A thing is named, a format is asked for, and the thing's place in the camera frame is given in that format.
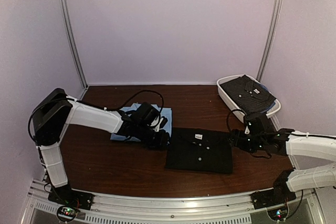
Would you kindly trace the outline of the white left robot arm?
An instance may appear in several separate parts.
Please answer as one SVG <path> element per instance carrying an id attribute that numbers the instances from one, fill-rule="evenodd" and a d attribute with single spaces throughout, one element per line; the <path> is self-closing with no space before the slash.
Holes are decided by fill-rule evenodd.
<path id="1" fill-rule="evenodd" d="M 28 134 L 42 158 L 56 198 L 71 205 L 76 197 L 70 190 L 60 145 L 71 125 L 79 125 L 126 138 L 137 138 L 146 148 L 163 150 L 170 141 L 164 129 L 167 118 L 162 108 L 148 102 L 125 111 L 123 106 L 109 108 L 78 100 L 64 89 L 56 88 L 37 105 L 28 119 Z"/>

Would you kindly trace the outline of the light blue shirt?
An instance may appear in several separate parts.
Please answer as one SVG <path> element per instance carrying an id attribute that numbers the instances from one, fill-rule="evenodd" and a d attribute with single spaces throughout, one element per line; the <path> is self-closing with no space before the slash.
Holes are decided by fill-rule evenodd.
<path id="1" fill-rule="evenodd" d="M 129 112 L 136 110 L 140 107 L 139 103 L 133 103 L 131 106 L 124 106 L 121 110 L 124 112 Z M 161 111 L 161 124 L 160 130 L 165 130 L 168 132 L 169 136 L 172 135 L 172 109 L 163 108 Z M 141 142 L 140 139 L 136 137 L 127 137 L 122 135 L 117 135 L 115 133 L 111 134 L 110 140 L 119 142 Z"/>

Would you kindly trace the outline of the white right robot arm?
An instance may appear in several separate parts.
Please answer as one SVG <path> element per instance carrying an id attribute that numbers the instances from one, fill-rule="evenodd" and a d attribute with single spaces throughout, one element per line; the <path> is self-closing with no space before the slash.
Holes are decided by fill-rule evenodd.
<path id="1" fill-rule="evenodd" d="M 272 203 L 279 204 L 289 192 L 335 186 L 335 136 L 311 134 L 293 129 L 247 134 L 232 130 L 229 140 L 234 147 L 253 154 L 264 151 L 286 156 L 293 168 L 281 173 L 269 192 Z"/>

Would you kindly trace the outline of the black long sleeve shirt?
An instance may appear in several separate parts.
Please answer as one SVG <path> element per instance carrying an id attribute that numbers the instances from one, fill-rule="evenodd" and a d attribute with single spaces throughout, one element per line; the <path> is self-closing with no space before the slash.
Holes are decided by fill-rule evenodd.
<path id="1" fill-rule="evenodd" d="M 233 156 L 229 134 L 174 127 L 167 149 L 165 168 L 232 174 Z"/>

